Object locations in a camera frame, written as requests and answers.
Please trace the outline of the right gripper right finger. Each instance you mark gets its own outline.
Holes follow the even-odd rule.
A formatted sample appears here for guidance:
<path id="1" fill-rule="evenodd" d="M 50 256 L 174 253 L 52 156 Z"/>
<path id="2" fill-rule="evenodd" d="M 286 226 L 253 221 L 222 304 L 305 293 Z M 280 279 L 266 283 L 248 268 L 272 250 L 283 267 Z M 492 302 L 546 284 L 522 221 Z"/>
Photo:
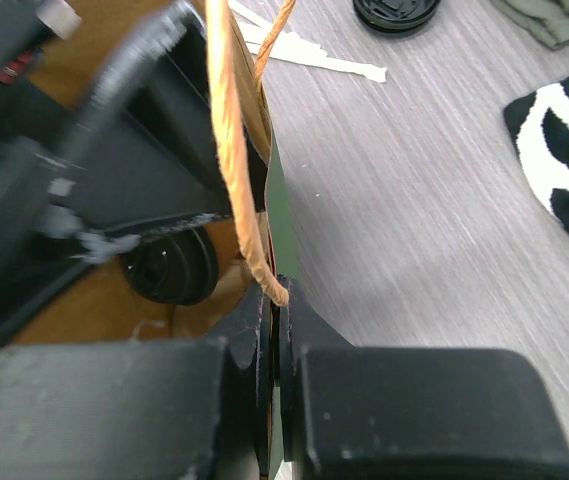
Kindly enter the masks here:
<path id="1" fill-rule="evenodd" d="M 278 276 L 289 293 L 289 304 L 277 307 L 276 379 L 280 388 L 280 416 L 283 435 L 283 455 L 286 462 L 293 460 L 293 422 L 295 377 L 298 360 L 305 349 L 320 347 L 351 347 L 352 344 L 322 318 L 309 303 L 300 282 L 287 276 Z"/>

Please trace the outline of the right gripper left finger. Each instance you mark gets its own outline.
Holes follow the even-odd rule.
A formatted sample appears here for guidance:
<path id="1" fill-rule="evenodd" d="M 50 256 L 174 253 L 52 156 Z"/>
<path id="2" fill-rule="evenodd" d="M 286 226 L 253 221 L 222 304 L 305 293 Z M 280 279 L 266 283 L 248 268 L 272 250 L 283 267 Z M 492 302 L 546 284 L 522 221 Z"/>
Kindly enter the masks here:
<path id="1" fill-rule="evenodd" d="M 252 283 L 208 333 L 225 344 L 218 475 L 268 475 L 272 438 L 271 302 Z"/>

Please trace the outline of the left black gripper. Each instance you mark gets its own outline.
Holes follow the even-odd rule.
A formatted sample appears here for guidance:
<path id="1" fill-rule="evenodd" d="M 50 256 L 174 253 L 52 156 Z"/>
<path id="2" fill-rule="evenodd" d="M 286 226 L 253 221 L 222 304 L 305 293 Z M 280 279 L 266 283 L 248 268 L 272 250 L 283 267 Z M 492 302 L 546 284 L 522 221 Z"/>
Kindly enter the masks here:
<path id="1" fill-rule="evenodd" d="M 0 1 L 0 349 L 119 339 L 172 304 L 120 256 L 230 215 L 191 1 Z"/>

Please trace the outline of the green paper gift bag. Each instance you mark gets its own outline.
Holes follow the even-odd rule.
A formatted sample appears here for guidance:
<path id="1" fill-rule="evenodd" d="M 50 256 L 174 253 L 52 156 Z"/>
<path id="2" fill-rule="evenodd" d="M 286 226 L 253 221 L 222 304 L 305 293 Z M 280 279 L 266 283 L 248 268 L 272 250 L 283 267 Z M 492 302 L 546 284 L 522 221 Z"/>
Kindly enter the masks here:
<path id="1" fill-rule="evenodd" d="M 82 168 L 0 294 L 0 479 L 244 479 L 269 464 L 274 303 L 210 126 L 205 37 L 229 33 L 250 171 L 277 151 L 231 13 L 202 1 L 79 1 L 84 23 L 35 84 L 87 126 Z"/>

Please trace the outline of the black plastic cup lid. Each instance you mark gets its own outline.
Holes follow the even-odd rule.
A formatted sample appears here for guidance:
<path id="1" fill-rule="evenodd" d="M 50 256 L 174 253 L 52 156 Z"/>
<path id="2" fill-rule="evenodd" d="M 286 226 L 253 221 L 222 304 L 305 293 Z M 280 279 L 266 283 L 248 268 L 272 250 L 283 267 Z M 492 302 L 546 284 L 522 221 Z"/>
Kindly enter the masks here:
<path id="1" fill-rule="evenodd" d="M 387 35 L 413 34 L 430 22 L 440 0 L 353 0 L 357 18 Z"/>

